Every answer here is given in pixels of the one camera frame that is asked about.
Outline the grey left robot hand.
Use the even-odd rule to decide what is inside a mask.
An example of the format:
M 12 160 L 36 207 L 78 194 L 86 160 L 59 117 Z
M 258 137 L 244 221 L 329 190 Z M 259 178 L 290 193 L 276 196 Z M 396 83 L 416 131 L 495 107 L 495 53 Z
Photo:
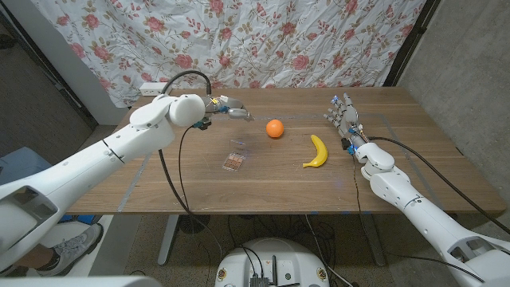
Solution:
M 244 104 L 233 97 L 203 97 L 205 105 L 205 117 L 211 117 L 213 114 L 226 114 L 230 119 L 241 119 L 246 121 L 254 120 L 252 114 Z

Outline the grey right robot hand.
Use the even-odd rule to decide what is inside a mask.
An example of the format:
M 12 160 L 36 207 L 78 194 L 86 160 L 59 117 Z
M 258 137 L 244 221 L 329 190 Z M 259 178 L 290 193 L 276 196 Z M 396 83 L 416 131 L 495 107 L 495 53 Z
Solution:
M 329 108 L 324 118 L 337 129 L 342 149 L 354 155 L 359 147 L 368 142 L 367 137 L 363 135 L 357 110 L 346 92 L 343 94 L 343 100 L 334 96 L 331 104 L 334 108 Z

